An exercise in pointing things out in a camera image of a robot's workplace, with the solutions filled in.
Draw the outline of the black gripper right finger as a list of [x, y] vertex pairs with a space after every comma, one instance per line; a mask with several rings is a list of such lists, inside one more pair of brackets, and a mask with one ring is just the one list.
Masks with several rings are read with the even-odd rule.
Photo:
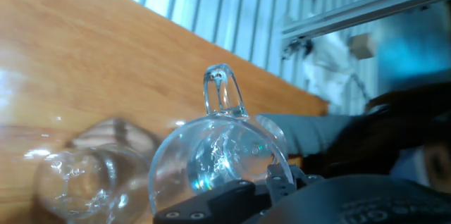
[[266, 187], [272, 203], [277, 203], [281, 199], [289, 196], [303, 187], [322, 181], [320, 175], [305, 174], [299, 166], [290, 165], [288, 175], [280, 165], [270, 165], [268, 167], [268, 177]]

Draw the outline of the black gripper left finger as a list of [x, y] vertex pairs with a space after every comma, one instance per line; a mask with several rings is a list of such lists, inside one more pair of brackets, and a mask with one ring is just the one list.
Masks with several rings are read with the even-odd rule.
[[161, 210], [154, 224], [256, 223], [271, 207], [266, 185], [238, 180]]

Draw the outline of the person hand with grey sleeve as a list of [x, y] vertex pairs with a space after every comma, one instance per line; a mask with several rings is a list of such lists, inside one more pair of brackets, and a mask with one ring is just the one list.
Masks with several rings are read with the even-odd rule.
[[160, 136], [123, 118], [101, 121], [75, 136], [68, 147], [98, 147], [104, 144], [121, 144], [143, 155], [152, 155], [159, 148]]

